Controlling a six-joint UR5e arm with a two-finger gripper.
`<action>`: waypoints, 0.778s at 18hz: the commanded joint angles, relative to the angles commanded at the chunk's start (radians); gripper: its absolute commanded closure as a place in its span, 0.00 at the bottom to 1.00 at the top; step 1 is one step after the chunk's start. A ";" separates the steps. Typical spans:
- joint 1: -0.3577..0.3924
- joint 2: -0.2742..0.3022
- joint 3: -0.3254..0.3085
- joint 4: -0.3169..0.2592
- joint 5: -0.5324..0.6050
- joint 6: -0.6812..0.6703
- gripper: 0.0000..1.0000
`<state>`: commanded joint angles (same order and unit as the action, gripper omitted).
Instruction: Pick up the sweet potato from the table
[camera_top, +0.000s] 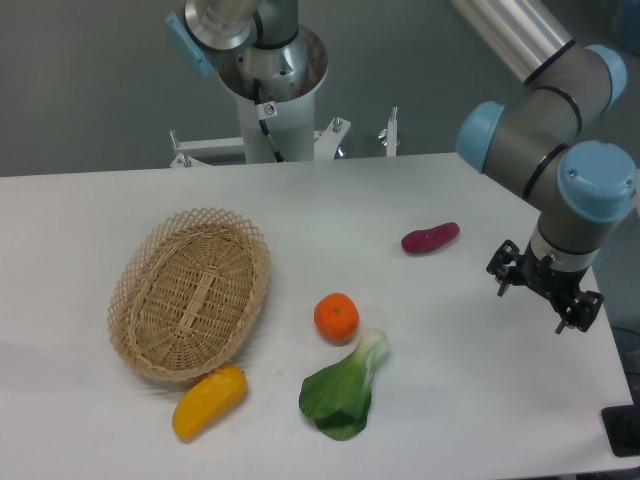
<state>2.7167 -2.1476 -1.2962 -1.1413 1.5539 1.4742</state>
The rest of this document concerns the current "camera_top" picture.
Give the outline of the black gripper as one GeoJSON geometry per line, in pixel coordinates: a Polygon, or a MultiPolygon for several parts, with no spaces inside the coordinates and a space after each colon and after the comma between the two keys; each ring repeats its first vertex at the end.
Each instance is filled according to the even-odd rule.
{"type": "Polygon", "coordinates": [[[556,334],[566,328],[587,332],[603,305],[603,295],[580,289],[585,269],[564,272],[556,270],[554,263],[555,258],[551,255],[538,258],[531,246],[527,246],[521,255],[513,241],[505,240],[495,251],[486,271],[498,283],[499,297],[510,286],[526,286],[545,298],[560,317],[556,334]]]}

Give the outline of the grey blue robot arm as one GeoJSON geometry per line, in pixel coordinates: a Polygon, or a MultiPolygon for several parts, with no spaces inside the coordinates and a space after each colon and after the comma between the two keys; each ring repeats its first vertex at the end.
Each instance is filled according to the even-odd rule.
{"type": "MultiPolygon", "coordinates": [[[[506,241],[487,270],[502,289],[544,297],[561,328],[588,330],[603,303],[581,280],[630,209],[637,169],[621,148],[579,134],[625,89],[614,51],[578,45],[538,1],[459,1],[456,8],[528,88],[508,109],[477,106],[456,152],[539,212],[525,249],[506,241]]],[[[294,1],[188,1],[165,20],[190,68],[217,73],[235,96],[250,163],[331,160],[348,125],[313,126],[313,96],[327,71],[322,42],[294,1]]]]}

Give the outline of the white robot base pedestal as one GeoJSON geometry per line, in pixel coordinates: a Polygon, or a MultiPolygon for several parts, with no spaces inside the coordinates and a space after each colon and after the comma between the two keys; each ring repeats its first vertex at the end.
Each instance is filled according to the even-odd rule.
{"type": "Polygon", "coordinates": [[[315,94],[324,82],[328,55],[320,38],[301,26],[279,49],[252,46],[218,69],[221,83],[234,97],[242,138],[249,141],[249,163],[268,161],[258,127],[273,136],[285,152],[304,149],[310,161],[315,132],[315,94]]]}

